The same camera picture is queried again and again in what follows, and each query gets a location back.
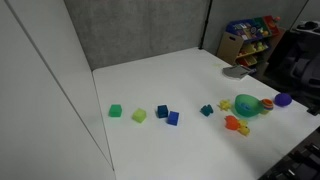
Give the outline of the black vertical pole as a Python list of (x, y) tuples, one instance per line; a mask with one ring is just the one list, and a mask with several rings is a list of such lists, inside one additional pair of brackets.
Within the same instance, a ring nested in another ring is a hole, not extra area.
[(203, 25), (202, 35), (201, 35), (200, 43), (199, 43), (199, 46), (198, 46), (199, 50), (203, 49), (203, 44), (204, 44), (204, 39), (205, 39), (205, 35), (206, 35), (207, 26), (208, 26), (208, 23), (209, 23), (212, 4), (213, 4), (213, 0), (209, 0), (208, 6), (207, 6), (207, 11), (206, 11), (206, 16), (205, 16), (205, 19), (204, 19), (205, 21), (204, 21), (204, 25)]

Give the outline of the dark teal cube block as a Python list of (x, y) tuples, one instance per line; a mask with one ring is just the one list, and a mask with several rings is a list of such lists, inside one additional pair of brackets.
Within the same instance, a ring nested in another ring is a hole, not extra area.
[(168, 116), (168, 108), (166, 105), (160, 105), (157, 107), (157, 115), (159, 118), (165, 118)]

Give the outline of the lime green cube block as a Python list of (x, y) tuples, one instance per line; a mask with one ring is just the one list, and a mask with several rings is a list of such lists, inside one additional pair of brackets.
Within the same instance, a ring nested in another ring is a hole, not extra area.
[(132, 119), (138, 123), (142, 123), (146, 117), (146, 111), (141, 108), (138, 108), (132, 115)]

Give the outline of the colourful toy bin shelf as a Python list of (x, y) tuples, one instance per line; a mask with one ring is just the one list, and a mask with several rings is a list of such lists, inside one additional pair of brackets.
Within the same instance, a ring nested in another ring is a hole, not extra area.
[(229, 22), (217, 56), (231, 65), (266, 65), (285, 32), (278, 26), (280, 20), (267, 15)]

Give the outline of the purple ball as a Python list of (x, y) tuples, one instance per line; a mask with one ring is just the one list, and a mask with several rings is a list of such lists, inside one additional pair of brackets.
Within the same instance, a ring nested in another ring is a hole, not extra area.
[(292, 103), (292, 97), (287, 93), (279, 93), (275, 96), (274, 103), (277, 106), (285, 107)]

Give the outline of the black equipment at corner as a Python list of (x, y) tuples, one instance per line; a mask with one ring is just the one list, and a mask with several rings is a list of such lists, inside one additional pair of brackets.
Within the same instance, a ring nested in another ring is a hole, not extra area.
[(258, 180), (320, 180), (320, 129), (312, 132)]

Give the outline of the blue cube block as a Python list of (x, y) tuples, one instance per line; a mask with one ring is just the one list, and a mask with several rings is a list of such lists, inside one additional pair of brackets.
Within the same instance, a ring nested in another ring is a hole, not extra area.
[(179, 113), (175, 111), (171, 111), (169, 113), (167, 123), (170, 125), (176, 126), (178, 124), (178, 120), (179, 120)]

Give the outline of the teal rubber toy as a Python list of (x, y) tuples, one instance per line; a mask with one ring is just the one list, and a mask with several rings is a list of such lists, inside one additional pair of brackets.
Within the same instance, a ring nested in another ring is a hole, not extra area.
[(204, 116), (208, 117), (210, 114), (213, 113), (213, 108), (212, 108), (212, 106), (211, 106), (210, 104), (204, 105), (204, 106), (200, 109), (200, 112), (201, 112)]

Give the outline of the yellow star toy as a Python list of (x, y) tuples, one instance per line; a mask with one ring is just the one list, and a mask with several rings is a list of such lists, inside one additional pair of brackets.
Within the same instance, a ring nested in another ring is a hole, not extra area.
[(221, 111), (228, 111), (231, 108), (231, 103), (229, 100), (221, 100), (218, 107)]

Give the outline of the green plastic bowl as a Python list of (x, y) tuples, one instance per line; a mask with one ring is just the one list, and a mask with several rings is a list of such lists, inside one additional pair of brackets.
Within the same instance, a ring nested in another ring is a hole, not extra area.
[[(246, 110), (241, 107), (242, 104), (251, 106), (251, 110)], [(243, 117), (253, 117), (258, 115), (263, 110), (262, 102), (254, 96), (247, 94), (237, 95), (234, 102), (235, 110)]]

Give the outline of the light blue toy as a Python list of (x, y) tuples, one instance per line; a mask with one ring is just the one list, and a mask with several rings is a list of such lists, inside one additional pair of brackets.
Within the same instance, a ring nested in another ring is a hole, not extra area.
[(248, 104), (242, 104), (241, 107), (246, 110), (251, 110), (251, 106), (249, 106)]

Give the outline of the orange rubber toy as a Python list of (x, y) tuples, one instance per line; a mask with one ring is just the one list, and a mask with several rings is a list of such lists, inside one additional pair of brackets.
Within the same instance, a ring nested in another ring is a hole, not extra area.
[(238, 120), (231, 115), (225, 117), (226, 125), (225, 127), (229, 130), (237, 130), (240, 127)]

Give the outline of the grey flat device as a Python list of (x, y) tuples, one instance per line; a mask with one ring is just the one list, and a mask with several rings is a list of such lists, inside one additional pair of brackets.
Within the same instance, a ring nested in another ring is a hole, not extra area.
[(222, 69), (222, 74), (230, 79), (242, 80), (247, 75), (252, 75), (256, 72), (256, 69), (251, 69), (243, 65), (235, 65), (225, 67)]

